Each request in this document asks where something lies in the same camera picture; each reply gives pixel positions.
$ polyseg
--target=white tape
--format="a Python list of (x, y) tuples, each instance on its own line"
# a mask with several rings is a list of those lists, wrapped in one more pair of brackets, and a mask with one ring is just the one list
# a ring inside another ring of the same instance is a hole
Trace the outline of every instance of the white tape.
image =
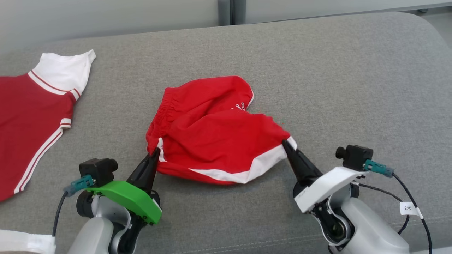
[(0, 230), (0, 252), (28, 251), (40, 254), (54, 254), (55, 237), (34, 235), (24, 232)]
[(401, 215), (416, 215), (419, 216), (421, 219), (422, 213), (419, 210), (419, 207), (414, 207), (412, 202), (400, 202), (400, 214)]

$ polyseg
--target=red shorts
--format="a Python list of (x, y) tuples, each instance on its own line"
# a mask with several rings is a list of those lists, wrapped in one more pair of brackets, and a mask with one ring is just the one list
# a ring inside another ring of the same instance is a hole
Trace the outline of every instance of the red shorts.
[(166, 88), (146, 134), (160, 148), (157, 171), (205, 183), (247, 183), (287, 157), (290, 134), (271, 117), (246, 111), (254, 95), (240, 77), (190, 81)]

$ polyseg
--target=floor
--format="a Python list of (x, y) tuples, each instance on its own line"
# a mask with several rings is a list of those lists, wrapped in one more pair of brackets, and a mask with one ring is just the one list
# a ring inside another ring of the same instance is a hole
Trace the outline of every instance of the floor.
[(430, 22), (452, 48), (452, 6), (428, 9), (426, 13), (418, 10), (404, 12), (418, 15)]

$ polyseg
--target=white sleeve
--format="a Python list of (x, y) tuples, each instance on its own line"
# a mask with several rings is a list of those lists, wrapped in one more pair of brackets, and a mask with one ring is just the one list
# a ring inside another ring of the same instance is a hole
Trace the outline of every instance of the white sleeve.
[(88, 82), (91, 63), (95, 58), (94, 50), (76, 56), (44, 53), (32, 72), (57, 90), (75, 89), (81, 94)]

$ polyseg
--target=green plastic part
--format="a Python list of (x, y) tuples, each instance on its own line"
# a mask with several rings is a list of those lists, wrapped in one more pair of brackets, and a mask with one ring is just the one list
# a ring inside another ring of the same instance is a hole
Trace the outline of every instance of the green plastic part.
[(126, 181), (111, 181), (102, 187), (89, 187), (86, 190), (95, 195), (102, 194), (108, 197), (147, 223), (157, 224), (162, 216), (162, 210), (146, 192)]

